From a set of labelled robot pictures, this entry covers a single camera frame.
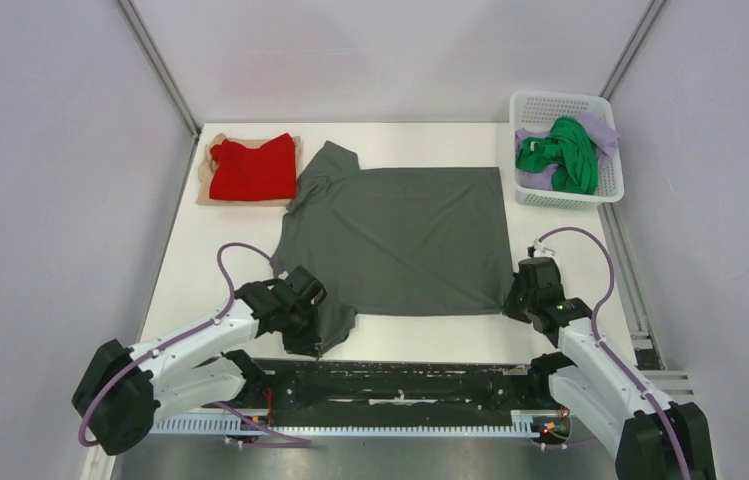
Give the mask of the grey t shirt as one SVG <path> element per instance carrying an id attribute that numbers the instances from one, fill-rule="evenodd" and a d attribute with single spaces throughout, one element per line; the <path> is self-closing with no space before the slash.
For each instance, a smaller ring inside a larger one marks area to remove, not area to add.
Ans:
<path id="1" fill-rule="evenodd" d="M 299 175 L 274 253 L 324 286 L 311 333 L 285 342 L 321 357 L 360 314 L 398 317 L 499 313 L 513 263 L 495 167 L 362 169 L 326 142 Z"/>

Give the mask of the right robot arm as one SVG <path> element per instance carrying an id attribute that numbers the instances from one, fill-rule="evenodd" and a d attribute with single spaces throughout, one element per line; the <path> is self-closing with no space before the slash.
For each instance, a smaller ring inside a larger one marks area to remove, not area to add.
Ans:
<path id="1" fill-rule="evenodd" d="M 597 326 L 594 311 L 564 293 L 549 257 L 522 260 L 506 316 L 531 324 L 555 346 L 531 361 L 527 392 L 541 408 L 567 408 L 611 454 L 620 479 L 714 479 L 708 420 L 693 402 L 656 386 Z"/>

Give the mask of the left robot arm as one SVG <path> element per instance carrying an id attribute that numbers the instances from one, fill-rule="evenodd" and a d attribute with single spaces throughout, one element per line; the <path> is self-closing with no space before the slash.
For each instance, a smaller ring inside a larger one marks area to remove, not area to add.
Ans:
<path id="1" fill-rule="evenodd" d="M 142 343 L 99 346 L 71 403 L 86 447 L 115 456 L 137 445 L 158 423 L 198 407 L 270 398 L 266 374 L 243 345 L 279 333 L 294 346 L 316 344 L 323 284 L 297 267 L 283 278 L 232 290 L 217 310 Z"/>

